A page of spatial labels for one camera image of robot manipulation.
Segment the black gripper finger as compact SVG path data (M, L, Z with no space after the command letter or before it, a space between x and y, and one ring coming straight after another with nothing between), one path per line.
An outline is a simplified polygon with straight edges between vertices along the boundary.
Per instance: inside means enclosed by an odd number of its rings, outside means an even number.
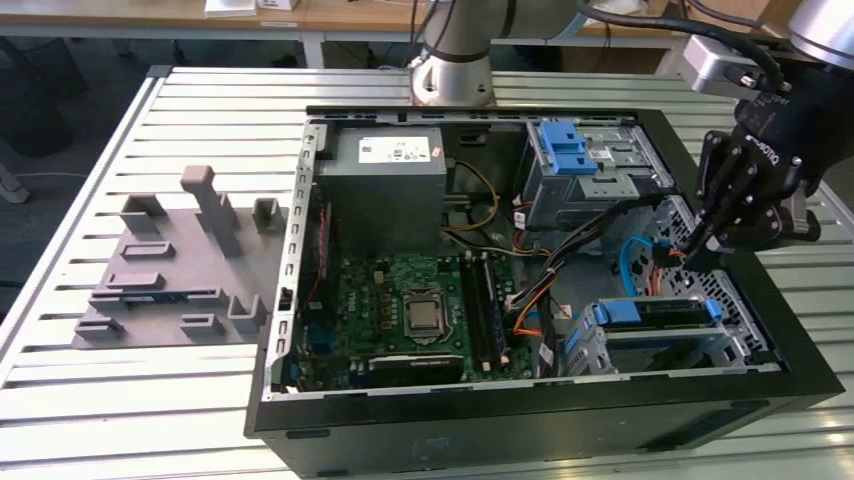
M687 254L685 268L712 268L716 255L705 244L716 229L716 216L720 210L721 185L728 177L727 158L731 153L731 137L723 131L705 134L696 175L695 197L699 201L695 227L683 245Z
M770 248L791 233L791 221L782 218L780 203L799 187L800 168L782 161L772 164L763 154L731 149L728 177L721 185L716 229L705 246L720 256Z

